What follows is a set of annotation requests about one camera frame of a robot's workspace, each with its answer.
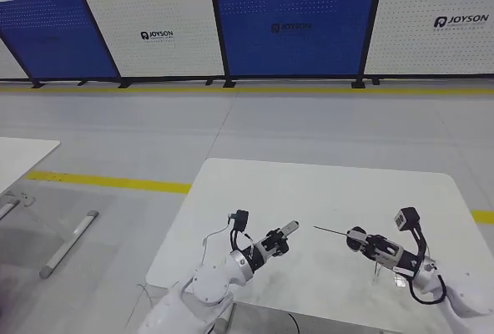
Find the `white table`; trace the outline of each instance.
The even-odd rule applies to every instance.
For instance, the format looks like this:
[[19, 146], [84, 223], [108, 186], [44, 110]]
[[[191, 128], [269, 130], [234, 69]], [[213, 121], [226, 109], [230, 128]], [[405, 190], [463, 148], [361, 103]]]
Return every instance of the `white table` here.
[[[57, 140], [0, 137], [0, 197], [5, 195], [15, 182], [51, 154], [59, 145], [60, 142]], [[25, 206], [30, 206], [35, 201], [27, 194], [20, 195], [27, 200]], [[14, 197], [5, 204], [0, 209], [0, 220], [18, 203], [19, 199]], [[41, 270], [40, 276], [42, 278], [50, 276], [54, 268], [97, 215], [97, 211], [89, 211], [76, 230], [69, 230], [59, 222], [43, 221], [38, 217], [41, 222], [63, 239], [63, 244]]]
[[[393, 273], [382, 270], [374, 282], [374, 263], [352, 252], [345, 237], [312, 227], [346, 232], [359, 225], [416, 252], [411, 233], [397, 231], [393, 221], [407, 206], [421, 216], [432, 258], [494, 285], [494, 259], [448, 175], [231, 159], [204, 163], [147, 282], [169, 287], [193, 270], [202, 239], [242, 209], [255, 240], [291, 220], [300, 228], [290, 236], [290, 252], [257, 271], [235, 294], [237, 302], [387, 331], [449, 333], [437, 308], [413, 301]], [[212, 236], [205, 261], [222, 261], [229, 248], [228, 233]]]

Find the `blue panel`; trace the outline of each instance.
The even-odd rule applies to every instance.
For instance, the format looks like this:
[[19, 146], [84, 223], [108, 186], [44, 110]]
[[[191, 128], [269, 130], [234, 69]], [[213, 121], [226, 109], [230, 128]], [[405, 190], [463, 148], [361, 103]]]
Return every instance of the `blue panel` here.
[[117, 76], [83, 1], [0, 3], [0, 30], [34, 78]]
[[219, 0], [230, 74], [357, 74], [371, 1]]

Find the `floor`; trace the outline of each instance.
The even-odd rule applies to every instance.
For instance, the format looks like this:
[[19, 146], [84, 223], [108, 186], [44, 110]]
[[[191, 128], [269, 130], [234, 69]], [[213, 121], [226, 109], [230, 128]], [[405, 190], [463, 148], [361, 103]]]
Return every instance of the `floor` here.
[[[494, 95], [0, 93], [0, 136], [61, 140], [39, 170], [146, 180], [191, 183], [209, 157], [443, 172], [472, 210], [494, 210]], [[150, 308], [138, 284], [184, 196], [32, 180], [16, 188], [38, 199], [31, 209], [44, 219], [100, 216], [45, 281], [38, 272], [60, 241], [21, 205], [0, 222], [0, 334], [135, 332]], [[494, 225], [479, 229], [494, 255]], [[152, 302], [164, 294], [149, 292]], [[296, 319], [303, 333], [373, 332]], [[240, 306], [230, 332], [296, 329], [285, 313]]]

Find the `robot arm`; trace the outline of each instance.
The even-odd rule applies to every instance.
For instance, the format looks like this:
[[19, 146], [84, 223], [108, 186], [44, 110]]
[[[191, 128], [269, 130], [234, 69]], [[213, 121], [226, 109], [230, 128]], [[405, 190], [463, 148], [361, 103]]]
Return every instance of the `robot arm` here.
[[[494, 287], [473, 279], [471, 273], [442, 273], [436, 261], [425, 256], [426, 241], [421, 233], [420, 216], [414, 208], [402, 209], [396, 217], [398, 230], [410, 230], [418, 245], [414, 255], [382, 235], [367, 235], [360, 227], [347, 232], [347, 245], [368, 259], [403, 276], [410, 286], [412, 297], [423, 305], [438, 305], [455, 334], [494, 332]], [[433, 301], [419, 299], [431, 293]]]
[[286, 253], [288, 235], [298, 228], [299, 223], [291, 221], [281, 229], [270, 231], [256, 244], [233, 250], [220, 266], [201, 264], [169, 289], [146, 316], [138, 334], [210, 332], [219, 316], [232, 304], [230, 286], [244, 286], [270, 257]]

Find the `needle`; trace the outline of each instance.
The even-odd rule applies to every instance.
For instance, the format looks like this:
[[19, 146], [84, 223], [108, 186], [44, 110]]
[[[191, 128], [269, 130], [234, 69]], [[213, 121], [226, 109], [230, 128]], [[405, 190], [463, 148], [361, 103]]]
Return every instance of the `needle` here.
[[347, 236], [346, 233], [336, 232], [335, 230], [327, 230], [327, 229], [324, 229], [323, 227], [314, 226], [314, 228], [315, 229], [319, 229], [319, 230], [326, 230], [328, 232], [336, 233], [336, 234], [339, 234], [339, 235], [345, 235], [345, 236]]

